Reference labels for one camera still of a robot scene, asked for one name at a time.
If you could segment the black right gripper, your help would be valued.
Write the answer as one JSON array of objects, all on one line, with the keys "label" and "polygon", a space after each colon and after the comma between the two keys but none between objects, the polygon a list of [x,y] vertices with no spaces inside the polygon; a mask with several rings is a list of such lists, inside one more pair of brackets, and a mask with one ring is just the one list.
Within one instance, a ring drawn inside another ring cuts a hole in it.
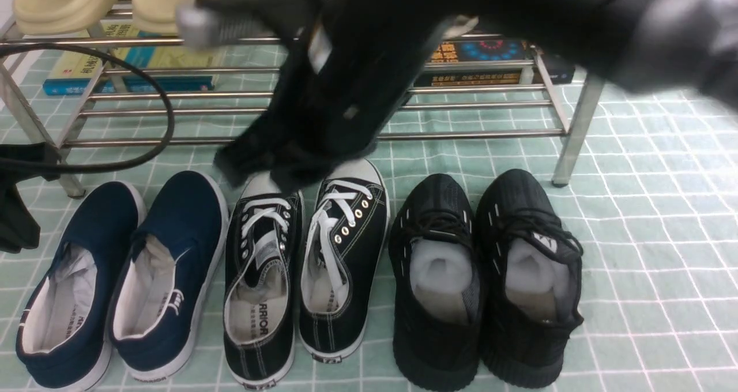
[{"label": "black right gripper", "polygon": [[214,154],[232,187],[270,170],[281,192],[324,179],[376,150],[436,48],[478,24],[478,0],[192,0],[176,27],[194,50],[254,29],[288,55],[266,110]]}]

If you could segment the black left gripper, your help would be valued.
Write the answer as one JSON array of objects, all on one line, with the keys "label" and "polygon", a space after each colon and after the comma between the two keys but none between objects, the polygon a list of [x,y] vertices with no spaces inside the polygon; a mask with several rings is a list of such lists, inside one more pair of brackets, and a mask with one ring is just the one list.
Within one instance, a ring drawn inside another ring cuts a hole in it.
[{"label": "black left gripper", "polygon": [[[48,143],[1,145],[3,159],[27,163],[57,164],[56,148]],[[2,166],[1,172],[1,250],[18,254],[25,248],[37,248],[40,226],[32,217],[18,192],[17,184],[39,177],[37,173],[18,171]]]}]

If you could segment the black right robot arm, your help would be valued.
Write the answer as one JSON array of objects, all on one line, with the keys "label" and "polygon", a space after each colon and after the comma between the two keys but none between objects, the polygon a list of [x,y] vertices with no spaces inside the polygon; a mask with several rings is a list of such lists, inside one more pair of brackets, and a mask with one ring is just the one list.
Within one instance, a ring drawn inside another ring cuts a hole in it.
[{"label": "black right robot arm", "polygon": [[291,192],[371,153],[459,16],[631,93],[695,88],[736,108],[736,0],[191,0],[185,46],[264,27],[288,50],[266,111],[214,165],[232,186],[269,171]]}]

